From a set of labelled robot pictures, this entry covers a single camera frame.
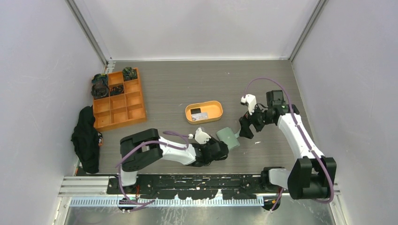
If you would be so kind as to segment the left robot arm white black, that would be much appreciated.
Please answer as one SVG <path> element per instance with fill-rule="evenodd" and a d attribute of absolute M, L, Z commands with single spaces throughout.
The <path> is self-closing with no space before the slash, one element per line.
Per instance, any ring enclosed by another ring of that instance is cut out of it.
<path fill-rule="evenodd" d="M 174 131 L 164 131 L 165 135 L 179 136 L 183 143 L 173 142 L 159 134 L 155 128 L 150 128 L 120 140 L 121 161 L 116 165 L 119 170 L 118 187 L 130 194 L 137 187 L 138 171 L 158 160 L 178 162 L 182 165 L 202 167 L 213 161 L 225 160 L 229 148 L 197 128 L 195 133 L 182 135 Z"/>

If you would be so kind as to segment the orange oval tray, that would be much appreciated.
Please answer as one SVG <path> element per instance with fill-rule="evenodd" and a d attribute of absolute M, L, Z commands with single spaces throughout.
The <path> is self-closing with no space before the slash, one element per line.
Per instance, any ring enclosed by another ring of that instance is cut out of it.
<path fill-rule="evenodd" d="M 197 122 L 192 121 L 191 120 L 191 112 L 190 112 L 190 110 L 192 108 L 200 108 L 202 113 L 207 112 L 208 119 L 202 120 L 202 121 L 197 121 Z M 215 101 L 215 100 L 202 102 L 202 103 L 190 104 L 185 108 L 186 119 L 188 120 L 188 122 L 190 124 L 193 124 L 193 125 L 220 120 L 222 115 L 223 115 L 222 105 L 220 102 Z"/>

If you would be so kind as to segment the white grey card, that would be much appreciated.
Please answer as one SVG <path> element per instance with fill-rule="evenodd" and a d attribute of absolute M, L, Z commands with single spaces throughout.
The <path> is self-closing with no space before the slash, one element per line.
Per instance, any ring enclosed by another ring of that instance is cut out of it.
<path fill-rule="evenodd" d="M 207 120 L 207 119 L 208 119 L 208 113 L 207 112 L 195 113 L 195 114 L 191 115 L 191 120 L 194 121 L 194 122 Z"/>

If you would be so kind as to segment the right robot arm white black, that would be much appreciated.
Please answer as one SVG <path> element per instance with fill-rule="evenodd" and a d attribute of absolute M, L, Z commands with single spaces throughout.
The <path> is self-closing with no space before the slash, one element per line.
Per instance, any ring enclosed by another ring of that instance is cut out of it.
<path fill-rule="evenodd" d="M 316 147 L 306 131 L 296 106 L 286 103 L 282 90 L 266 93 L 267 105 L 257 103 L 256 97 L 246 94 L 240 103 L 248 108 L 239 119 L 239 136 L 252 139 L 250 127 L 260 132 L 265 125 L 276 125 L 284 134 L 296 159 L 291 170 L 265 167 L 261 173 L 261 188 L 268 193 L 276 188 L 288 190 L 292 199 L 313 199 L 330 202 L 334 194 L 337 164 Z"/>

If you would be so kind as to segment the green card holder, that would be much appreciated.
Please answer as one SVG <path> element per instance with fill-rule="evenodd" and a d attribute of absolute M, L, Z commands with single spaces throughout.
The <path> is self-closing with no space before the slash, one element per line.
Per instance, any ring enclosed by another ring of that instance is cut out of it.
<path fill-rule="evenodd" d="M 240 130 L 234 132 L 230 127 L 225 127 L 216 132 L 218 139 L 227 144 L 228 149 L 232 150 L 240 146 L 238 141 Z"/>

